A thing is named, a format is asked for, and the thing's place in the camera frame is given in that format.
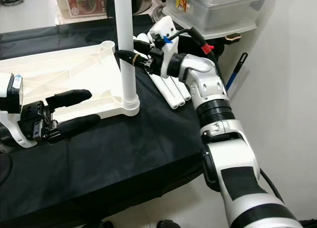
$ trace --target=black cloth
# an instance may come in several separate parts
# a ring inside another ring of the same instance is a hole
[[[133,20],[135,35],[153,24],[147,15]],[[114,30],[108,19],[1,34],[0,59],[116,42]],[[0,188],[1,228],[75,227],[162,196],[202,172],[191,101],[172,110],[146,72],[137,69],[136,79],[138,115],[107,118],[71,140],[11,154],[13,170]]]

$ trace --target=robotic arm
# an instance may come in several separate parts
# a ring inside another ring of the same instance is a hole
[[[0,140],[9,146],[29,148],[41,141],[56,143],[80,134],[100,122],[99,115],[78,117],[63,123],[53,119],[55,109],[91,97],[88,90],[71,90],[23,105],[23,78],[0,73]]]
[[[285,204],[260,187],[260,167],[240,122],[232,112],[210,48],[200,34],[191,29],[188,34],[213,61],[176,53],[178,37],[174,29],[167,16],[150,30],[155,47],[137,49],[141,52],[142,48],[144,54],[150,55],[149,60],[124,50],[119,50],[117,55],[150,74],[178,77],[188,85],[205,144],[205,180],[212,190],[221,193],[231,228],[301,228]]]

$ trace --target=floor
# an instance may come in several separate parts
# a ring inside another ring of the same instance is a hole
[[[157,222],[165,219],[182,228],[228,227],[221,195],[206,186],[203,176],[104,221],[111,221],[115,228],[156,228]]]

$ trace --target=black ribbed joint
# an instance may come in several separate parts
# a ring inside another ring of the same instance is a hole
[[[179,76],[179,70],[180,66],[182,64],[182,61],[186,54],[177,54],[174,53],[171,60],[169,61],[168,68],[167,68],[167,74],[169,76],[178,77]]]
[[[198,106],[196,112],[201,127],[217,121],[235,119],[229,101],[225,99],[215,99],[203,103]]]

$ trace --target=white vertical tube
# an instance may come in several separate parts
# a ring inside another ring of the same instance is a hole
[[[185,101],[188,101],[191,99],[191,96],[186,88],[186,86],[184,85],[184,83],[179,82],[179,80],[175,77],[172,77],[173,82],[175,83],[176,87],[178,88],[179,92],[181,93],[181,95],[183,96]]]
[[[114,0],[119,50],[133,51],[133,25],[131,0]],[[124,108],[139,106],[135,86],[135,69],[129,63],[120,60]]]
[[[171,79],[171,77],[169,76],[167,78],[163,78],[163,77],[161,77],[161,78],[164,81],[164,83],[166,84],[166,86],[169,89],[169,91],[174,96],[178,106],[183,106],[185,104],[185,100],[183,99],[182,95],[180,94],[178,88],[174,84],[174,82]]]
[[[160,76],[150,75],[150,74],[149,74],[149,77],[152,79],[155,86],[158,88],[160,93],[163,95],[163,97],[165,98],[168,105],[172,109],[176,109],[179,106],[179,102],[175,100],[174,96],[172,95],[171,91],[166,86],[166,84],[164,83],[162,78]]]

